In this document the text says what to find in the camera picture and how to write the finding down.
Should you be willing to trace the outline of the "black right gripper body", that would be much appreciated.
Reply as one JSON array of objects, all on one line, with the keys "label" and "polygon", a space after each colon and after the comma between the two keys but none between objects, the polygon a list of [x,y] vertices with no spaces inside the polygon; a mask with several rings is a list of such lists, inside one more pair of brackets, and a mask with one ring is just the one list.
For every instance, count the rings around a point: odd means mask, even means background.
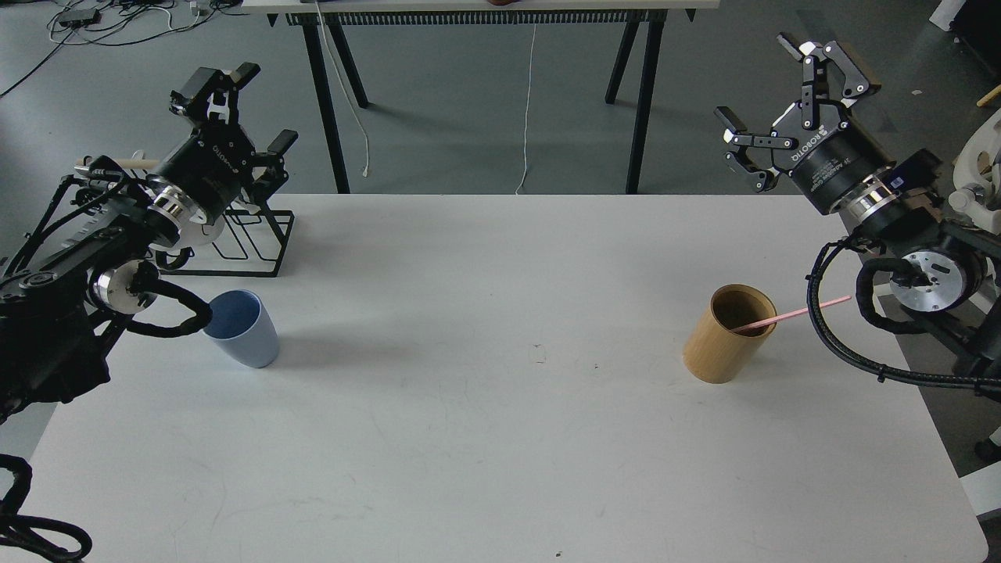
[{"label": "black right gripper body", "polygon": [[773,167],[787,176],[823,215],[865,178],[894,167],[896,160],[880,146],[844,106],[819,106],[819,125],[808,131],[802,112],[790,106],[773,122],[779,138],[796,140],[794,149],[775,149]]}]

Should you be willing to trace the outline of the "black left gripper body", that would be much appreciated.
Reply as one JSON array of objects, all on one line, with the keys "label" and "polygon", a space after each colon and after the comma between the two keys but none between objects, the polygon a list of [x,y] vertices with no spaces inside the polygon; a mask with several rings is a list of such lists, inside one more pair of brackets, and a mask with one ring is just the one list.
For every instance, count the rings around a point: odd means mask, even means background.
[{"label": "black left gripper body", "polygon": [[180,224],[202,213],[217,220],[253,185],[254,146],[243,129],[193,129],[148,176],[151,207]]}]

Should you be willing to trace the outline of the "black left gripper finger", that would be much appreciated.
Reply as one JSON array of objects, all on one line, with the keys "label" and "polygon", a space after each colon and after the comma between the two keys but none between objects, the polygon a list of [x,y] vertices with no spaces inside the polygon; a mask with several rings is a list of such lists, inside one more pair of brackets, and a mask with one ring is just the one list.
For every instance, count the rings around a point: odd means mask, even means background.
[{"label": "black left gripper finger", "polygon": [[248,202],[253,206],[264,206],[289,180],[289,172],[285,169],[285,154],[297,139],[297,131],[285,129],[276,135],[264,152],[253,154],[253,181],[248,188]]},{"label": "black left gripper finger", "polygon": [[197,133],[208,129],[247,142],[246,129],[239,124],[239,92],[259,73],[260,65],[253,62],[244,62],[233,71],[200,67],[182,89],[172,91],[169,110],[191,125],[185,141],[192,142]]}]

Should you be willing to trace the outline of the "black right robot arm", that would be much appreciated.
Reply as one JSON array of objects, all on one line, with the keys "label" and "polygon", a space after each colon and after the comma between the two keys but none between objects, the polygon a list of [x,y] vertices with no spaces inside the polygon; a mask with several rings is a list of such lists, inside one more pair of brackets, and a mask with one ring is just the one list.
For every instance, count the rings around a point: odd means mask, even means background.
[{"label": "black right robot arm", "polygon": [[[823,215],[846,213],[850,234],[822,247],[807,275],[810,321],[836,357],[880,381],[919,387],[969,389],[999,399],[999,306],[978,325],[953,314],[999,266],[999,238],[944,217],[935,190],[941,161],[922,149],[894,160],[855,122],[851,108],[880,85],[836,41],[800,42],[780,33],[778,43],[801,65],[798,98],[766,133],[751,133],[729,107],[722,122],[728,167],[756,192],[786,178]],[[823,317],[823,275],[840,252],[873,252],[857,274],[862,318],[894,335],[927,334],[955,355],[950,374],[904,370],[863,357],[840,341]]]}]

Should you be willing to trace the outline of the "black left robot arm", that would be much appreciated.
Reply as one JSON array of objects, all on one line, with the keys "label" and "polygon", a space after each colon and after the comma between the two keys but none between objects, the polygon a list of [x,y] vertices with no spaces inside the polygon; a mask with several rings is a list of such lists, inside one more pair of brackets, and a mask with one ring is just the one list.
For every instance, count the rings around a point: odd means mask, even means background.
[{"label": "black left robot arm", "polygon": [[273,213],[268,200],[286,183],[285,153],[297,139],[282,131],[264,151],[239,124],[239,93],[260,73],[199,68],[170,96],[189,137],[146,176],[136,163],[85,158],[64,176],[43,217],[2,275],[2,419],[35,403],[70,403],[109,381],[107,357],[125,332],[178,338],[211,320],[210,306],[161,278],[177,253],[215,236],[238,204]]}]

